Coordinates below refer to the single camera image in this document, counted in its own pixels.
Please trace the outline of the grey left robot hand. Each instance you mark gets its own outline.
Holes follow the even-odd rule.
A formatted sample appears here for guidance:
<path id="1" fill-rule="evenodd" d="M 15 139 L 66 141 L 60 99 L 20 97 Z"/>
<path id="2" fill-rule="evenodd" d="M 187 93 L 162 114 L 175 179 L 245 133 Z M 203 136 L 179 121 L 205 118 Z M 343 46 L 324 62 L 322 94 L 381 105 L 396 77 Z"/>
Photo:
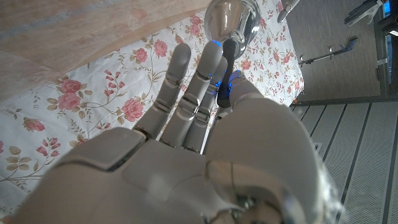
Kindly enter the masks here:
<path id="1" fill-rule="evenodd" d="M 279 12 L 277 22 L 281 23 L 299 2 L 300 0 L 286 0 L 283 10 Z"/>

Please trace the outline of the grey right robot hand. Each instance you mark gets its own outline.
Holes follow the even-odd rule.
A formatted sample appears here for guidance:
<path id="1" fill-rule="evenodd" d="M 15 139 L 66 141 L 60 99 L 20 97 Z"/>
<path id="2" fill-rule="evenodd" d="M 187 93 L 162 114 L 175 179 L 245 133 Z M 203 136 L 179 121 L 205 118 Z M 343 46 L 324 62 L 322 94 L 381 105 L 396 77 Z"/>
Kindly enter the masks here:
<path id="1" fill-rule="evenodd" d="M 340 208 L 305 126 L 236 71 L 232 111 L 208 137 L 204 97 L 226 68 L 205 45 L 179 95 L 191 51 L 176 46 L 161 91 L 132 129 L 74 147 L 46 173 L 12 223 L 325 223 Z"/>

